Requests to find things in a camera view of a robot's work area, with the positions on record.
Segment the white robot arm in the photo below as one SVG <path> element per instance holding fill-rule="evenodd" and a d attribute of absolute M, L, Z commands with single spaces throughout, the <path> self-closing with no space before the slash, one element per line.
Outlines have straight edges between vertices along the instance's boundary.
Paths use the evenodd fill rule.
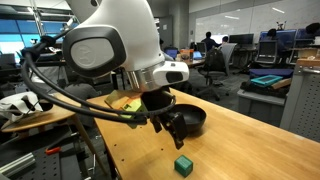
<path fill-rule="evenodd" d="M 101 77 L 119 67 L 136 92 L 160 91 L 189 78 L 186 63 L 167 61 L 147 0 L 66 0 L 79 24 L 63 39 L 77 74 Z"/>

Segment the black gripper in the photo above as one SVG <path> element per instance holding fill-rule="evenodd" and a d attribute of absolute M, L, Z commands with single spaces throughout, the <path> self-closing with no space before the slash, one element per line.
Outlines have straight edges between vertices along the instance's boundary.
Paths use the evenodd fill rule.
<path fill-rule="evenodd" d="M 168 87 L 161 87 L 155 91 L 145 92 L 141 99 L 148 111 L 156 111 L 171 105 L 173 102 L 173 95 L 170 93 Z M 150 122 L 156 133 L 159 133 L 162 130 L 158 116 L 151 116 Z M 183 115 L 180 112 L 166 114 L 164 118 L 164 127 L 172 136 L 175 147 L 180 149 L 184 145 L 183 140 L 188 135 Z"/>

